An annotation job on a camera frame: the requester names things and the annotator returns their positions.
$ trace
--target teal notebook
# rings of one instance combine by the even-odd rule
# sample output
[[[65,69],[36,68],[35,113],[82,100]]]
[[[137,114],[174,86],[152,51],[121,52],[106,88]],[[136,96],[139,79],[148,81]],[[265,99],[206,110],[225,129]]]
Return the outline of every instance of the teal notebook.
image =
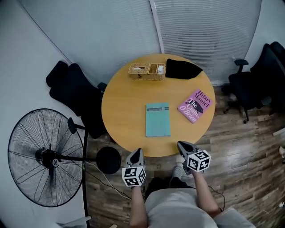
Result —
[[[146,136],[170,136],[168,103],[147,104]]]

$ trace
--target book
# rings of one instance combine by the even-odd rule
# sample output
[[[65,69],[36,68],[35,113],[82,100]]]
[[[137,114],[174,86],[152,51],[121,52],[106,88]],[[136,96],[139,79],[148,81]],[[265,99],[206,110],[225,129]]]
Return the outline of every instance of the book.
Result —
[[[211,106],[212,100],[201,90],[197,89],[181,105],[178,111],[181,112],[191,123],[195,123],[203,113]]]
[[[146,136],[170,136],[169,105],[154,103],[146,106]]]

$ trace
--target white shirt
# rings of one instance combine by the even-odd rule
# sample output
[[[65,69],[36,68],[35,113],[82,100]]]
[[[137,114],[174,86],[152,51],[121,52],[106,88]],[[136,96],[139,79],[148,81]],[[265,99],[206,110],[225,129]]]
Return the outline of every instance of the white shirt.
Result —
[[[240,213],[228,208],[215,218],[197,207],[196,190],[168,188],[151,193],[145,203],[149,228],[254,228]]]

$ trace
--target wooden floor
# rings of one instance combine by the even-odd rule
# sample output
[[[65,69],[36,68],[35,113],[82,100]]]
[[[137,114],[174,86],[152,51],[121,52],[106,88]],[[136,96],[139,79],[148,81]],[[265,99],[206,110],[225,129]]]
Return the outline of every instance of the wooden floor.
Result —
[[[243,123],[244,113],[237,109],[223,114],[228,97],[215,88],[216,111],[214,119],[197,145],[212,155],[210,167],[204,176],[210,186],[224,194],[225,207],[234,207],[257,227],[278,227],[285,214],[278,207],[285,201],[285,176],[278,147],[284,146],[283,137],[273,137],[273,132],[285,127],[285,114],[268,116],[269,109],[249,111],[250,121]],[[95,157],[102,147],[114,147],[122,155],[122,167],[129,154],[118,144],[110,142],[108,135],[98,139],[89,138],[87,154]],[[147,183],[156,176],[171,175],[172,168],[181,163],[181,156],[145,158]],[[95,167],[87,165],[86,170],[107,183],[104,176]],[[120,191],[131,196],[121,179],[121,170],[107,175],[109,181]],[[189,185],[193,179],[183,177]],[[92,216],[91,227],[108,228],[112,224],[128,227],[130,201],[118,195],[114,189],[99,183],[86,174],[88,212]],[[223,198],[213,193],[219,206],[223,207]]]

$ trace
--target window blind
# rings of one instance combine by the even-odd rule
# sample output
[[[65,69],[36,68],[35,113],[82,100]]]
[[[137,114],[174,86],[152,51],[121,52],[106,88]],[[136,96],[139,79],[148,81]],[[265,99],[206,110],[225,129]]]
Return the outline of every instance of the window blind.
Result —
[[[254,35],[261,0],[154,0],[165,53],[183,56],[228,81]]]
[[[160,53],[148,0],[19,0],[48,38],[94,84],[126,63]]]

